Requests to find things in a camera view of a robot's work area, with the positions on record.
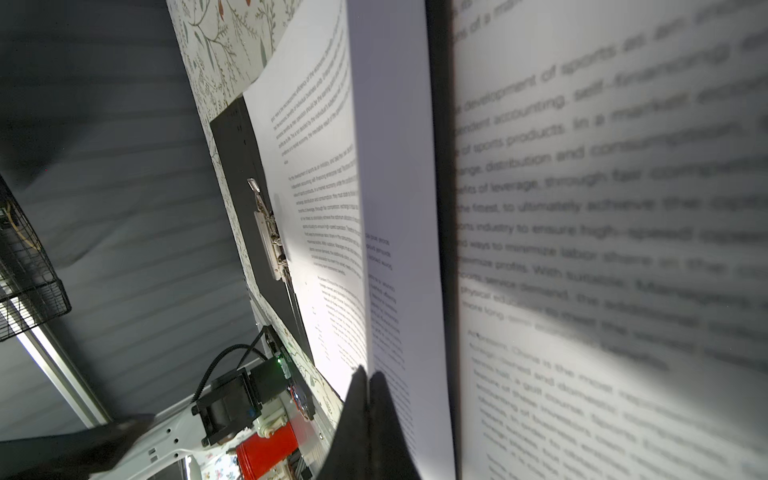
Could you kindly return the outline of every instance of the floral wallpaper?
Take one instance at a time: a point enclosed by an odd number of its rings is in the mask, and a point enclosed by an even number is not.
[[[181,57],[214,163],[224,206],[248,288],[275,326],[333,428],[343,407],[339,397],[298,347],[269,303],[259,294],[234,205],[210,130],[210,121],[256,80],[272,58],[302,0],[167,0]]]

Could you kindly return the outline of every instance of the wire mesh basket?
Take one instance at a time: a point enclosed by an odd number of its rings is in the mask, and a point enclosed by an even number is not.
[[[0,342],[71,309],[38,236],[0,177]]]

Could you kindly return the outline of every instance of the red container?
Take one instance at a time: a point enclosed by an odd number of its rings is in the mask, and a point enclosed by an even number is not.
[[[257,480],[298,448],[290,423],[268,439],[251,436],[236,448],[243,480]]]

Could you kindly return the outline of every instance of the white paper page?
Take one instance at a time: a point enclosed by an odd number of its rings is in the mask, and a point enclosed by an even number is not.
[[[768,478],[767,19],[455,2],[464,478]]]
[[[348,38],[345,2],[304,2],[243,94],[315,365],[342,400],[368,310]]]
[[[349,0],[372,370],[423,480],[455,477],[424,2]]]

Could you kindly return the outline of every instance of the cable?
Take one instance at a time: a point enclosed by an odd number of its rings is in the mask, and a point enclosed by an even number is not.
[[[13,223],[13,217],[12,217],[12,214],[11,214],[11,207],[12,207],[12,205],[11,205],[11,202],[9,201],[9,202],[7,202],[5,204],[5,208],[2,209],[2,211],[5,213],[5,216],[8,218],[8,222],[11,223],[11,227],[13,227],[13,230],[16,231],[16,234],[18,235],[18,237],[20,239],[22,239],[24,241],[24,243],[26,243],[31,248],[34,248],[35,250],[37,250],[39,252],[40,251],[40,247],[38,247],[37,245],[35,245],[31,241],[29,241],[29,239],[27,237],[25,237],[25,235],[22,233],[21,229],[19,229],[19,227],[17,227],[16,224]]]
[[[243,365],[243,362],[245,361],[245,358],[248,356],[248,354],[250,353],[250,351],[251,351],[251,350],[253,350],[254,352],[256,352],[256,354],[257,354],[258,356],[260,356],[260,357],[261,357],[261,359],[262,359],[263,361],[265,361],[265,362],[266,362],[266,357],[265,357],[265,355],[264,355],[263,353],[261,353],[259,350],[257,350],[257,349],[256,349],[256,342],[258,342],[258,341],[259,341],[259,339],[260,339],[260,338],[261,338],[261,336],[264,334],[264,332],[266,332],[266,328],[262,327],[262,329],[261,329],[261,331],[259,332],[259,334],[258,334],[258,335],[256,335],[256,338],[255,338],[255,339],[253,339],[253,342],[251,342],[251,343],[250,343],[250,345],[248,346],[248,350],[246,350],[246,352],[245,352],[245,353],[243,354],[243,356],[240,358],[240,361],[237,363],[237,366],[235,367],[235,370],[239,369],[239,368],[240,368],[240,366],[241,366],[241,365]]]
[[[214,369],[216,368],[216,365],[219,364],[222,358],[227,356],[227,354],[234,352],[235,350],[240,349],[248,349],[249,351],[253,349],[254,352],[258,353],[259,356],[266,361],[266,357],[263,353],[253,348],[251,345],[246,345],[245,343],[236,343],[235,345],[230,345],[226,349],[222,350],[221,353],[219,353],[216,358],[213,360],[213,362],[210,363],[208,366],[208,370],[205,371],[205,375],[203,375],[203,379],[200,381],[200,385],[197,386],[197,390],[195,390],[194,395],[192,396],[192,403],[195,403],[197,400],[200,399],[200,395],[203,394],[203,389],[205,388],[205,384],[208,383],[208,378],[210,377],[210,374],[214,372]]]

